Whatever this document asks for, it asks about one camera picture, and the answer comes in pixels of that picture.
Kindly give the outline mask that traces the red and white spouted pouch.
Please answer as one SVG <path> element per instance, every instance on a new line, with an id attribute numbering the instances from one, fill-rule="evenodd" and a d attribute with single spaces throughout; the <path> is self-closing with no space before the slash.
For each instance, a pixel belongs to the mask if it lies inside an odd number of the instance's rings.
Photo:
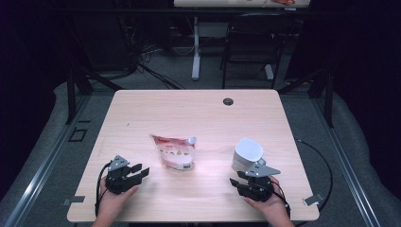
<path id="1" fill-rule="evenodd" d="M 156 146 L 164 166 L 178 171 L 187 171 L 194 167 L 196 137 L 180 139 L 154 134 L 150 137 Z"/>

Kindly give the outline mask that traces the black folding chair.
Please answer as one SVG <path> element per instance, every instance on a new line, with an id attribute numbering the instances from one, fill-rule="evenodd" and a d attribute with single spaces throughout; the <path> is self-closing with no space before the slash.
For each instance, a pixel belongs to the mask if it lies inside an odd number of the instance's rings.
<path id="1" fill-rule="evenodd" d="M 282 54 L 295 20 L 286 14 L 243 13 L 227 26 L 220 69 L 222 88 L 226 87 L 227 66 L 231 64 L 274 65 L 270 87 L 273 88 Z"/>

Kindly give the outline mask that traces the person's right hand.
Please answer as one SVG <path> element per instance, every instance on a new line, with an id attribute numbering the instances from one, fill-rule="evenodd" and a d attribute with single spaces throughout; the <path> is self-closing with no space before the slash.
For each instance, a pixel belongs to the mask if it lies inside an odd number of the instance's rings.
<path id="1" fill-rule="evenodd" d="M 272 195 L 267 201 L 254 201 L 250 198 L 245 198 L 244 201 L 248 203 L 253 209 L 259 211 L 267 223 L 274 227 L 274 224 L 281 219 L 290 219 L 287 213 L 285 203 L 277 196 Z"/>

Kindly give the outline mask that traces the white desk leg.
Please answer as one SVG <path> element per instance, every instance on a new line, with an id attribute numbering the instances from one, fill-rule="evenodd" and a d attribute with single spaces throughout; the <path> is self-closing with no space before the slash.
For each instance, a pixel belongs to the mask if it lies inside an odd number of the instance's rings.
<path id="1" fill-rule="evenodd" d="M 200 36 L 199 36 L 199 21 L 198 18 L 194 18 L 194 58 L 192 66 L 192 76 L 193 80 L 198 80 L 200 78 L 201 69 L 201 55 L 200 55 Z"/>

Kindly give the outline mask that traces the aluminium floor rail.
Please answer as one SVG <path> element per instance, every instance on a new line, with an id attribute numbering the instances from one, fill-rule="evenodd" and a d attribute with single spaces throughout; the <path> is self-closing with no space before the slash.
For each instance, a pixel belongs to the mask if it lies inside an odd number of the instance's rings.
<path id="1" fill-rule="evenodd" d="M 90 101 L 90 96 L 80 97 L 73 107 L 73 118 L 65 123 L 68 114 L 67 100 L 58 97 L 36 145 L 29 154 L 22 170 L 0 201 L 0 227 L 21 227 L 27 214 L 41 193 L 55 164 L 61 156 L 61 148 L 73 132 L 73 126 Z"/>
<path id="2" fill-rule="evenodd" d="M 325 132 L 328 134 L 329 140 L 334 148 L 334 154 L 337 159 L 337 163 L 340 167 L 341 173 L 347 182 L 348 188 L 356 202 L 357 208 L 366 224 L 367 227 L 382 227 L 375 211 L 368 200 L 364 188 L 362 187 L 359 179 L 357 178 L 356 172 L 354 171 L 351 163 L 345 153 L 345 149 L 338 138 L 338 135 L 334 128 L 330 128 L 325 120 L 323 114 L 323 105 L 319 100 L 312 99 L 311 103 L 317 113 Z"/>

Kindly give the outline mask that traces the black metal stand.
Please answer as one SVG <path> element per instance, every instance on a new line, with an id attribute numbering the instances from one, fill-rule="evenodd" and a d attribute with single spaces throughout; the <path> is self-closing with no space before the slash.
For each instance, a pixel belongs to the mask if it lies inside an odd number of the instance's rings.
<path id="1" fill-rule="evenodd" d="M 280 95 L 286 94 L 297 87 L 300 87 L 307 81 L 312 80 L 312 85 L 308 90 L 308 96 L 310 98 L 319 98 L 324 92 L 324 105 L 323 105 L 323 118 L 330 128 L 333 128 L 332 121 L 332 110 L 333 110 L 333 85 L 334 77 L 329 68 L 318 69 L 317 71 L 295 79 L 290 85 L 285 86 L 278 90 Z"/>
<path id="2" fill-rule="evenodd" d="M 78 88 L 84 96 L 90 96 L 94 91 L 89 79 L 94 79 L 114 91 L 122 90 L 121 86 L 103 78 L 87 67 L 74 67 L 67 77 L 68 117 L 66 124 L 70 124 L 77 114 L 76 88 Z"/>

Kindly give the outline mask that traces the grey tape piece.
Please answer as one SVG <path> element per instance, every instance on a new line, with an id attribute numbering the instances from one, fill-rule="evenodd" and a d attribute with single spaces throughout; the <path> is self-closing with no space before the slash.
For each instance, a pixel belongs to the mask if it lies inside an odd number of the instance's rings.
<path id="1" fill-rule="evenodd" d="M 82 203 L 84 202 L 84 200 L 85 200 L 84 196 L 73 196 L 71 198 L 64 199 L 61 204 L 63 206 L 69 206 L 72 203 Z"/>
<path id="2" fill-rule="evenodd" d="M 318 193 L 316 195 L 304 199 L 304 204 L 307 206 L 318 205 L 323 200 L 324 200 L 324 195 L 322 193 Z"/>

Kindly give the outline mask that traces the white lidded container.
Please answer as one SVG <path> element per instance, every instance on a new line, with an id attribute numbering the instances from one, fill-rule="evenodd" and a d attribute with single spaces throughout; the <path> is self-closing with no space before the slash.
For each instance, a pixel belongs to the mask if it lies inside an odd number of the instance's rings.
<path id="1" fill-rule="evenodd" d="M 264 150 L 258 143 L 252 139 L 243 138 L 235 145 L 232 168 L 235 171 L 246 171 L 259 161 L 263 154 Z"/>

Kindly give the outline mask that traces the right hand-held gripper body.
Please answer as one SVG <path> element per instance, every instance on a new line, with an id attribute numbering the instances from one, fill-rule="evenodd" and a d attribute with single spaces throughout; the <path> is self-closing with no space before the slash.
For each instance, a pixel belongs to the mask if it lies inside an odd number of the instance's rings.
<path id="1" fill-rule="evenodd" d="M 270 177 L 280 173 L 280 170 L 267 166 L 264 160 L 255 162 L 245 171 L 245 196 L 254 201 L 267 201 L 274 191 Z"/>

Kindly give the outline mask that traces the pale background desk top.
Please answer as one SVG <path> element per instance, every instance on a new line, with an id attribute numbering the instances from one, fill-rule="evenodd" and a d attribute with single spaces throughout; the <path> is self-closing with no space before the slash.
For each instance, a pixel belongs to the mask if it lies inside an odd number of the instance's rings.
<path id="1" fill-rule="evenodd" d="M 311 1 L 295 0 L 290 6 L 271 0 L 173 0 L 173 4 L 181 8 L 307 8 Z"/>

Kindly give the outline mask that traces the person's left hand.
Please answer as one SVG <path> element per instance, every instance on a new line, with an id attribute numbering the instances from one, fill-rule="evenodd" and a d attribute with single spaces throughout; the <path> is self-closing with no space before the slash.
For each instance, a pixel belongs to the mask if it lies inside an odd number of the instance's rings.
<path id="1" fill-rule="evenodd" d="M 103 197 L 100 200 L 96 218 L 113 218 L 116 220 L 127 201 L 136 193 L 139 187 L 135 185 L 128 191 L 116 195 L 106 188 L 105 182 L 105 179 L 100 182 L 100 193 Z"/>

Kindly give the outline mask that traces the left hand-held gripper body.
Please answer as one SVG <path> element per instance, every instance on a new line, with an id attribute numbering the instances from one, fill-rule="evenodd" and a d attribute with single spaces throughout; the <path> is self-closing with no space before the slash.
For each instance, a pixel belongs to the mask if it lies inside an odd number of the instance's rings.
<path id="1" fill-rule="evenodd" d="M 106 177 L 106 188 L 112 193 L 118 195 L 128 191 L 135 183 L 135 173 L 130 173 L 130 162 L 125 158 L 116 155 L 108 167 Z"/>

